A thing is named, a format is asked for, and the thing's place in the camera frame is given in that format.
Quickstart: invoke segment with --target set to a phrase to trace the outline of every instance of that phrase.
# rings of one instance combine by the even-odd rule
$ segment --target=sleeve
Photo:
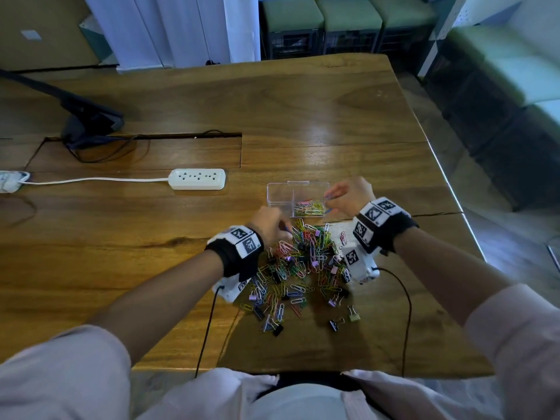
[[[120,340],[82,325],[0,365],[0,418],[128,418],[129,375]]]
[[[516,284],[474,310],[465,331],[496,369],[506,418],[560,417],[560,310]]]

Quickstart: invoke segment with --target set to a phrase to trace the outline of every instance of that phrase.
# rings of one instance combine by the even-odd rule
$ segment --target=clear plastic box
[[[267,203],[270,207],[280,208],[292,218],[323,217],[324,215],[296,215],[295,206],[301,202],[315,201],[325,204],[325,192],[329,183],[321,181],[288,181],[268,183]]]

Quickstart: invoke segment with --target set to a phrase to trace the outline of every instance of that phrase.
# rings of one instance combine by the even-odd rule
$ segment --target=stool cushion
[[[520,107],[560,99],[560,67],[544,56],[490,58],[480,69]]]
[[[383,20],[368,0],[318,0],[326,32],[381,29]]]
[[[300,31],[323,27],[323,15],[315,0],[264,0],[268,32]]]
[[[560,144],[560,99],[535,103],[527,108],[527,113]]]
[[[465,26],[452,28],[447,39],[478,65],[489,57],[519,57],[538,54],[517,32],[507,26]]]
[[[387,28],[434,25],[437,14],[422,0],[370,0]]]

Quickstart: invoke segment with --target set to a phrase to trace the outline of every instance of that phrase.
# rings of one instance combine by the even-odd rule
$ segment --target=wristband
[[[410,214],[396,203],[380,197],[365,205],[352,221],[354,237],[368,254],[376,247],[395,252],[393,239],[405,230],[418,227]]]
[[[223,276],[239,274],[243,282],[256,274],[264,244],[259,233],[244,225],[233,225],[208,240],[204,250],[216,252],[223,263]]]

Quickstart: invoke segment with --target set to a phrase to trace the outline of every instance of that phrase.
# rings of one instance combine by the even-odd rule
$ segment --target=person
[[[392,209],[376,199],[361,177],[335,184],[325,196],[328,208],[356,221],[370,214],[365,211],[369,205]],[[400,256],[490,360],[505,396],[503,415],[560,418],[559,310],[528,286],[513,283],[480,259],[422,231],[404,211],[394,217],[400,219],[394,221],[393,231],[381,225],[370,243],[377,238],[378,244]],[[290,221],[276,208],[262,207],[240,229],[253,240],[245,255],[259,245],[262,251],[291,238]],[[216,236],[205,251],[120,296],[85,324],[4,362],[0,418],[128,418],[130,367],[225,272],[250,274],[254,268],[230,251],[224,236],[240,237],[243,233],[237,230]],[[216,368],[170,390],[140,418],[496,418],[409,379],[361,370],[345,372],[344,377],[356,388],[278,386],[277,376]]]

